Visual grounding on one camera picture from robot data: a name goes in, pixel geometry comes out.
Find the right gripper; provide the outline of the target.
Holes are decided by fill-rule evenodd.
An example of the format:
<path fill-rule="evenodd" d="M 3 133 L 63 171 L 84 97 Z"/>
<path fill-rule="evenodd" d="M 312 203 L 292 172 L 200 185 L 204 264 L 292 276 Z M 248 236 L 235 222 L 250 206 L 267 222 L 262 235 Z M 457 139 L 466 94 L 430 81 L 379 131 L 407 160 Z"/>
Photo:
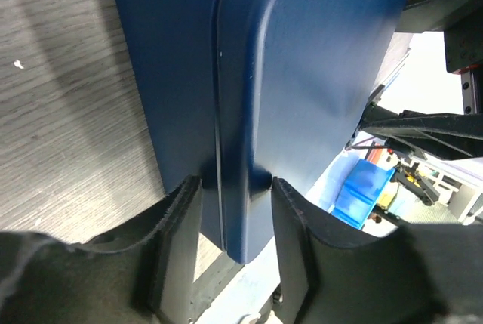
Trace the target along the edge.
<path fill-rule="evenodd" d="M 480 8 L 482 0 L 407 0 L 395 30 L 444 31 L 446 70 L 460 77 L 465 115 L 367 108 L 358 129 L 400 153 L 427 153 L 440 160 L 481 158 L 482 26 L 453 26 Z"/>

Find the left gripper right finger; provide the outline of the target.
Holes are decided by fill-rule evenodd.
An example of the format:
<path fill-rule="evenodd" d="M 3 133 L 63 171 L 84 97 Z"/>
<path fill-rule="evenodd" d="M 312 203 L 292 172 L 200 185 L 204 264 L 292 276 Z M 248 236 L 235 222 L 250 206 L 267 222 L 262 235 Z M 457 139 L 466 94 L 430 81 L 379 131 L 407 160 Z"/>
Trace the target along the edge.
<path fill-rule="evenodd" d="M 405 224 L 378 238 L 272 182 L 283 323 L 480 323 L 482 228 Z"/>

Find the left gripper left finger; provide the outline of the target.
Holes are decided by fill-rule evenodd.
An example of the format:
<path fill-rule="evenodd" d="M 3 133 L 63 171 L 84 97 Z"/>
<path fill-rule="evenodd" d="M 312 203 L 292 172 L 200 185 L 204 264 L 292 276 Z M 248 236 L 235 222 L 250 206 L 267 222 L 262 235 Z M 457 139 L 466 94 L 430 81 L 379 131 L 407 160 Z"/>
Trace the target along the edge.
<path fill-rule="evenodd" d="M 202 183 L 172 193 L 90 241 L 1 234 L 3 323 L 186 323 Z"/>

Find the navy blue lid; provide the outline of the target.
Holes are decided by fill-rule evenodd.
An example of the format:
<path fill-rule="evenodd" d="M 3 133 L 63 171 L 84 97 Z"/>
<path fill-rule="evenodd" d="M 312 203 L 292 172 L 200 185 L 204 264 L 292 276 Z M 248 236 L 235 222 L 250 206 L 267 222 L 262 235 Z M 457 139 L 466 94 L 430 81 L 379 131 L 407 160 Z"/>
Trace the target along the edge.
<path fill-rule="evenodd" d="M 272 238 L 274 177 L 306 193 L 355 131 L 406 0 L 219 0 L 220 198 L 229 256 Z"/>

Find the navy blue box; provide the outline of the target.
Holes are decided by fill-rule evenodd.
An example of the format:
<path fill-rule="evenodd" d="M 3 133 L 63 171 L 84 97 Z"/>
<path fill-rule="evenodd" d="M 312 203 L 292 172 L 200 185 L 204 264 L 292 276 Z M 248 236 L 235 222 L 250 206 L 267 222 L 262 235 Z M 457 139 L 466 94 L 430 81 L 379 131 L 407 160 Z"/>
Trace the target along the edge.
<path fill-rule="evenodd" d="M 217 186 L 216 0 L 115 0 L 164 188 L 203 183 L 202 233 L 225 245 Z"/>

